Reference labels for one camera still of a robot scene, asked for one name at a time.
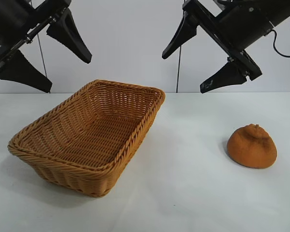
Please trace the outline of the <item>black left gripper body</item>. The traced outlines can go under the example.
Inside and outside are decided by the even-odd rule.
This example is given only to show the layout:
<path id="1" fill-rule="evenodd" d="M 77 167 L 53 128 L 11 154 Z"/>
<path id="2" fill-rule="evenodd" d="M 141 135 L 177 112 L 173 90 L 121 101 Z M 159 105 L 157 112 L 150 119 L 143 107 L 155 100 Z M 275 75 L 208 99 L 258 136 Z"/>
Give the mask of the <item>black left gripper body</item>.
<path id="1" fill-rule="evenodd" d="M 29 0 L 0 0 L 0 67 L 47 25 L 57 22 L 70 0 L 45 0 L 37 8 Z"/>

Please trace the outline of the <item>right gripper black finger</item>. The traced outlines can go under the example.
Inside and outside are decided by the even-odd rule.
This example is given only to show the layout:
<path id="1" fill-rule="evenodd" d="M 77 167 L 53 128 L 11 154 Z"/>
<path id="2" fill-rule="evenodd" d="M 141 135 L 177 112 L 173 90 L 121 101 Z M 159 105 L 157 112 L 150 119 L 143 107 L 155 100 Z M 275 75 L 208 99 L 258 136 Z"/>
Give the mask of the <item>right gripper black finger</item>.
<path id="1" fill-rule="evenodd" d="M 221 87 L 241 85 L 246 81 L 247 78 L 242 74 L 237 63 L 227 62 L 219 71 L 200 84 L 200 92 L 207 93 Z"/>
<path id="2" fill-rule="evenodd" d="M 175 35 L 162 52 L 162 58 L 167 59 L 181 45 L 197 35 L 198 19 L 184 11 L 182 20 Z"/>

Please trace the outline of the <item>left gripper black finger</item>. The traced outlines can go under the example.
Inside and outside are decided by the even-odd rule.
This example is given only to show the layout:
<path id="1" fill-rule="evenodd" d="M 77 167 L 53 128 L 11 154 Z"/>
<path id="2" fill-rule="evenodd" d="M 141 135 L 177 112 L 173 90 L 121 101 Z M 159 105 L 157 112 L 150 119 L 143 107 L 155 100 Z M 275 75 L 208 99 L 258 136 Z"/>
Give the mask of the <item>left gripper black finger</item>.
<path id="1" fill-rule="evenodd" d="M 72 51 L 83 62 L 91 62 L 92 54 L 82 40 L 69 8 L 63 11 L 56 22 L 50 24 L 46 34 Z"/>
<path id="2" fill-rule="evenodd" d="M 21 83 L 45 93 L 50 93 L 52 82 L 17 50 L 0 68 L 0 80 Z"/>

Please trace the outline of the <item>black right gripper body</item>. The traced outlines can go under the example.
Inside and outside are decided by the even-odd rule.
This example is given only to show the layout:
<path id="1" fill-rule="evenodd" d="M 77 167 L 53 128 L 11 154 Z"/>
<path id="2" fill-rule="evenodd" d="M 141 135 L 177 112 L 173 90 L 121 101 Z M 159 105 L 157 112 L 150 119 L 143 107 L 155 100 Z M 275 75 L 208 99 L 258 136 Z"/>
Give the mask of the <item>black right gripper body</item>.
<path id="1" fill-rule="evenodd" d="M 245 77 L 262 75 L 261 69 L 245 51 L 272 29 L 270 22 L 253 3 L 238 3 L 213 16 L 199 1 L 188 0 L 183 10 L 198 19 L 198 25 L 235 61 Z"/>

